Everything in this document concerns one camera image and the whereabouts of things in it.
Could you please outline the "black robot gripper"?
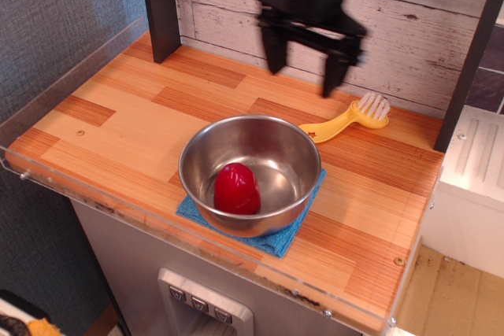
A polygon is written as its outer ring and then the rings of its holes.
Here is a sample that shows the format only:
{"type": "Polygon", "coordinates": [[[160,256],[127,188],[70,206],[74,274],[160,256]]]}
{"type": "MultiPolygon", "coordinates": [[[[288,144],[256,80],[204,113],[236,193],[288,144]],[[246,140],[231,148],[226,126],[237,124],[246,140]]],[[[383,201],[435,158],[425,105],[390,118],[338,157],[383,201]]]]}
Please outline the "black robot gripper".
{"type": "Polygon", "coordinates": [[[287,44],[295,41],[327,54],[322,97],[341,85],[362,54],[366,29],[343,11],[343,0],[258,0],[262,42],[269,71],[287,65],[287,44]]]}

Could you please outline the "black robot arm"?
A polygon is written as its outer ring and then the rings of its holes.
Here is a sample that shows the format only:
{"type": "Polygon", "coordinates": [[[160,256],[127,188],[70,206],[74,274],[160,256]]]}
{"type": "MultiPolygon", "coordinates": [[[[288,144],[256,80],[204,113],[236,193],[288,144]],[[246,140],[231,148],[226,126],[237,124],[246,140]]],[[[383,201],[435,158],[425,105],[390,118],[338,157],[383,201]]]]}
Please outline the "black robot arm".
{"type": "Polygon", "coordinates": [[[269,71],[287,65],[287,45],[296,42],[327,55],[322,96],[342,84],[358,64],[366,28],[342,8],[343,0],[258,0],[258,25],[269,71]]]}

